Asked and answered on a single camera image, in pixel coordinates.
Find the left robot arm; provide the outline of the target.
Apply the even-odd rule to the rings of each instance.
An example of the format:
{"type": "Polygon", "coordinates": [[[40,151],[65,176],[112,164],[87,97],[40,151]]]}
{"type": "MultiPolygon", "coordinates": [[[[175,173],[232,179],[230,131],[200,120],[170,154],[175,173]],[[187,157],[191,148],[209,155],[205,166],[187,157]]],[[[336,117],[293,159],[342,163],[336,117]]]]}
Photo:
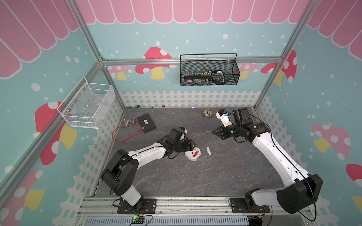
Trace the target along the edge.
{"type": "Polygon", "coordinates": [[[111,194],[121,197],[134,212],[139,212],[143,207],[144,197],[133,185],[137,170],[154,160],[169,157],[174,152],[190,153],[194,156],[200,153],[200,149],[191,139],[183,137],[174,140],[165,136],[154,144],[136,151],[118,150],[100,178],[110,188],[111,194]]]}

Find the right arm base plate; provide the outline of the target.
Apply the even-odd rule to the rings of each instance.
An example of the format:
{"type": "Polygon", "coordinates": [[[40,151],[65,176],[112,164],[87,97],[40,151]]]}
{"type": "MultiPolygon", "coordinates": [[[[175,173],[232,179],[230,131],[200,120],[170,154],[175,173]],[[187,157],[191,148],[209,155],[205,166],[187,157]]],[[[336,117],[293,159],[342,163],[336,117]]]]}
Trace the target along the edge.
{"type": "Polygon", "coordinates": [[[229,198],[228,203],[233,213],[255,213],[259,215],[270,213],[268,206],[258,206],[248,198],[229,198]]]}

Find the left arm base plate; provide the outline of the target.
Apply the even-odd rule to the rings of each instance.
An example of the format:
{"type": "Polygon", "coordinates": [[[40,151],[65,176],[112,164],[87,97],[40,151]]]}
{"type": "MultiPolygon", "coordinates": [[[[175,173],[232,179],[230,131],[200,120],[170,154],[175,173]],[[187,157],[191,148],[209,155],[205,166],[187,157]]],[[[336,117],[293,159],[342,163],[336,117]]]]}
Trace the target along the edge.
{"type": "Polygon", "coordinates": [[[126,200],[121,199],[117,205],[117,214],[155,214],[157,199],[141,198],[135,205],[130,205],[126,200]]]}

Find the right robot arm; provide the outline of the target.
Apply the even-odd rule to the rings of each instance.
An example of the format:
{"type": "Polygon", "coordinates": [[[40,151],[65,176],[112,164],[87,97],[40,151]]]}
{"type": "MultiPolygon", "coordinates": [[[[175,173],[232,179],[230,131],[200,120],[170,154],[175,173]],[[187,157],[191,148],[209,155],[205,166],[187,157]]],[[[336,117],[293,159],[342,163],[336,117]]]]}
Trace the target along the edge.
{"type": "Polygon", "coordinates": [[[272,164],[281,177],[284,187],[279,189],[253,189],[246,193],[245,202],[254,206],[278,206],[294,214],[316,204],[323,184],[317,174],[310,174],[298,165],[286,151],[274,141],[269,128],[261,122],[251,125],[220,126],[212,134],[226,140],[244,137],[272,164]]]}

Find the white alarm clock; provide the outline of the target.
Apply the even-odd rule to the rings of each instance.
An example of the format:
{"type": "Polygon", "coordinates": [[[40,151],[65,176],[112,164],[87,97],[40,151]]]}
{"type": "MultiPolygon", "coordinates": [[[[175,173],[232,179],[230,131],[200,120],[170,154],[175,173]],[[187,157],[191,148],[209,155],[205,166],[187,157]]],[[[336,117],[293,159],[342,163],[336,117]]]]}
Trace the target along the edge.
{"type": "Polygon", "coordinates": [[[201,156],[201,151],[198,147],[195,147],[192,151],[185,152],[185,156],[192,162],[196,162],[197,159],[201,156]]]}

